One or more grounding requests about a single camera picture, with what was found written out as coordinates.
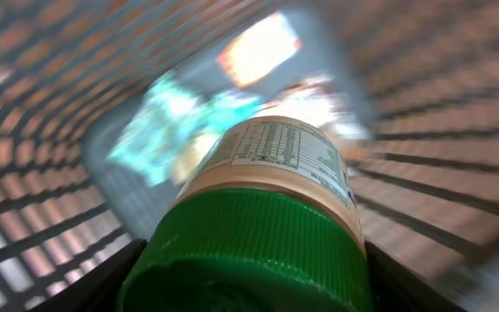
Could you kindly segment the grey plastic shopping basket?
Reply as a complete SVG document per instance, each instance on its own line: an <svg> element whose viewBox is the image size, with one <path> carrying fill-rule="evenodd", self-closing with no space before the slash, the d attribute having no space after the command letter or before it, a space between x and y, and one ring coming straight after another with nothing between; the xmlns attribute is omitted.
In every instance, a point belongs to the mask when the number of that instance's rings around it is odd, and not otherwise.
<svg viewBox="0 0 499 312"><path fill-rule="evenodd" d="M0 311L42 307L177 187L107 162L167 71L231 87L224 45L281 11L300 49L254 91L322 72L371 130L346 161L366 237L468 311L499 311L499 1L0 1Z"/></svg>

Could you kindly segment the teal wet wipes pack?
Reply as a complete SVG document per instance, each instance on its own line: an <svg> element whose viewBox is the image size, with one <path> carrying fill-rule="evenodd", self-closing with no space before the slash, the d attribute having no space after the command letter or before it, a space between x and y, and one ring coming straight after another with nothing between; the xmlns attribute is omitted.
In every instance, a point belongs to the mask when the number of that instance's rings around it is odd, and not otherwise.
<svg viewBox="0 0 499 312"><path fill-rule="evenodd" d="M161 75L143 95L142 105L107 155L149 186L172 176L172 164L200 135L216 140L229 128L253 117L262 96L227 89L210 97L188 88L173 72Z"/></svg>

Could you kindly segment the orange Kleenex tissue pack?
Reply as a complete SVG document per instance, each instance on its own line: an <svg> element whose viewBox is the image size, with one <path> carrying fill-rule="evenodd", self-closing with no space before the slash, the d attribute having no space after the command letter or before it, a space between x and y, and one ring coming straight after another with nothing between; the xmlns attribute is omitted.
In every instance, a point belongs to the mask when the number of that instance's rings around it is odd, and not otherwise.
<svg viewBox="0 0 499 312"><path fill-rule="evenodd" d="M295 55L301 46L288 19L277 11L234 38L217 62L236 87L246 88Z"/></svg>

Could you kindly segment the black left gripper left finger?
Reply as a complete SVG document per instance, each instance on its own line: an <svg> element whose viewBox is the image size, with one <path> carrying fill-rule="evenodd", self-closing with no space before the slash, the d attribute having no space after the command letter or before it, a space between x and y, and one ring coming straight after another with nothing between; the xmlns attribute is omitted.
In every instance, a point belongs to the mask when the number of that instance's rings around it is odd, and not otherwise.
<svg viewBox="0 0 499 312"><path fill-rule="evenodd" d="M134 239L84 277L29 312L117 311L120 287L146 245L145 239Z"/></svg>

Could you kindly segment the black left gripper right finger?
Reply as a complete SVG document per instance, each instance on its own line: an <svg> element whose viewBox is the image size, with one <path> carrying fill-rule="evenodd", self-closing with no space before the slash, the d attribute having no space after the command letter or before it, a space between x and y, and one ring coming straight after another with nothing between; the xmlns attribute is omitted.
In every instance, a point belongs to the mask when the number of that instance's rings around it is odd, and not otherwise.
<svg viewBox="0 0 499 312"><path fill-rule="evenodd" d="M375 244L365 247L376 312L464 312Z"/></svg>

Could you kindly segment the green lid jar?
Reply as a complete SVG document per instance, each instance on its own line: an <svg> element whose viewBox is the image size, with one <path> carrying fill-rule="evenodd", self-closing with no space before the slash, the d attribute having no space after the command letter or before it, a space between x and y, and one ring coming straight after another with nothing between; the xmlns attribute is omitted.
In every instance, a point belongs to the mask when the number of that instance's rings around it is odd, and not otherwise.
<svg viewBox="0 0 499 312"><path fill-rule="evenodd" d="M223 134L159 222L121 311L371 311L346 166L318 128L257 117Z"/></svg>

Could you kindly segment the beige PanTree snack bag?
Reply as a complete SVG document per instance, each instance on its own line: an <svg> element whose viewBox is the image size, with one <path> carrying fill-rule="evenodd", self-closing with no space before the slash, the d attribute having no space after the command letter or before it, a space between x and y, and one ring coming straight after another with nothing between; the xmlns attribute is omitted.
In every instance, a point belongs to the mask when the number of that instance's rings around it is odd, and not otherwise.
<svg viewBox="0 0 499 312"><path fill-rule="evenodd" d="M262 104L256 115L305 121L336 139L372 138L349 106L347 95L334 89L329 75L311 75L296 81Z"/></svg>

